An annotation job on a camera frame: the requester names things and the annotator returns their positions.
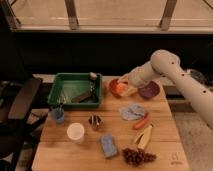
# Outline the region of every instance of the wooden table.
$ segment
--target wooden table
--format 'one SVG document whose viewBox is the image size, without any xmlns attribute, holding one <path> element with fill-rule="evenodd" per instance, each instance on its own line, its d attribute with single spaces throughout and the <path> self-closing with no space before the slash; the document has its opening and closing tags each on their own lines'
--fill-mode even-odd
<svg viewBox="0 0 213 171">
<path fill-rule="evenodd" d="M 189 170 L 162 86 L 160 85 L 160 94 L 151 100 L 142 99 L 138 94 L 117 99 L 107 87 L 107 83 L 104 83 L 103 99 L 99 108 L 67 111 L 62 124 L 56 124 L 50 116 L 47 117 L 32 165 L 33 171 Z M 126 164 L 121 154 L 121 150 L 126 147 L 136 149 L 133 138 L 138 130 L 132 129 L 136 121 L 125 121 L 118 112 L 120 107 L 136 102 L 151 115 L 150 122 L 154 124 L 154 128 L 146 152 L 157 155 L 155 162 L 145 163 L 139 167 Z M 92 114 L 102 118 L 103 123 L 99 131 L 93 131 L 88 123 Z M 85 140 L 81 145 L 72 143 L 66 134 L 69 124 L 74 122 L 80 122 L 85 126 Z M 114 137 L 120 152 L 118 156 L 105 159 L 100 144 L 103 134 L 111 134 Z"/>
</svg>

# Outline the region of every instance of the toy carrot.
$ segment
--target toy carrot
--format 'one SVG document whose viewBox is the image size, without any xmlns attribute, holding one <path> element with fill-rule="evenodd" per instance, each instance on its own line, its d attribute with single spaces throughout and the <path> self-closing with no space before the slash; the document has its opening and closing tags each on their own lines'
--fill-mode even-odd
<svg viewBox="0 0 213 171">
<path fill-rule="evenodd" d="M 142 128 L 148 121 L 149 121 L 149 114 L 147 113 L 142 119 L 140 119 L 138 122 L 133 124 L 133 129 L 140 129 Z"/>
</svg>

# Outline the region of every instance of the green tray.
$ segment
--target green tray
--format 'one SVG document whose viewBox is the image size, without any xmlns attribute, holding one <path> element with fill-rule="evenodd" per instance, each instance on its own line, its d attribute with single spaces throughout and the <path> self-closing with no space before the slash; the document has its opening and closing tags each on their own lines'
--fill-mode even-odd
<svg viewBox="0 0 213 171">
<path fill-rule="evenodd" d="M 97 74 L 95 95 L 96 101 L 73 103 L 71 100 L 90 89 L 89 73 L 58 73 L 48 96 L 48 104 L 52 107 L 59 105 L 59 98 L 65 98 L 63 107 L 98 107 L 102 97 L 102 75 Z"/>
</svg>

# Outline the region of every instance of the white robotic arm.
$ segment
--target white robotic arm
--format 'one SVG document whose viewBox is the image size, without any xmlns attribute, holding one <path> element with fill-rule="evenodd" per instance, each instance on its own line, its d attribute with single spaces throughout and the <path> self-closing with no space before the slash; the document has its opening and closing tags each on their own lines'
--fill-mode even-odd
<svg viewBox="0 0 213 171">
<path fill-rule="evenodd" d="M 128 82 L 139 88 L 160 76 L 169 78 L 207 125 L 213 128 L 213 93 L 180 67 L 177 55 L 166 50 L 155 51 L 149 62 L 128 74 Z"/>
</svg>

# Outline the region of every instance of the red object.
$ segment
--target red object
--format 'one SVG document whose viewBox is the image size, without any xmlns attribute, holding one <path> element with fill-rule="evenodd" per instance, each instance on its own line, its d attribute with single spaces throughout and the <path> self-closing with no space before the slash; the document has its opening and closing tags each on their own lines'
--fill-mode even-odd
<svg viewBox="0 0 213 171">
<path fill-rule="evenodd" d="M 117 98 L 121 97 L 117 91 L 116 91 L 116 87 L 118 85 L 118 79 L 113 79 L 110 81 L 109 83 L 109 91 Z"/>
<path fill-rule="evenodd" d="M 149 121 L 149 114 L 147 113 L 142 119 L 140 119 L 138 122 L 133 124 L 133 129 L 140 129 L 144 127 L 144 125 Z"/>
<path fill-rule="evenodd" d="M 150 81 L 150 83 L 143 88 L 138 88 L 139 95 L 147 99 L 155 97 L 156 95 L 159 94 L 159 92 L 160 87 L 154 81 Z"/>
</svg>

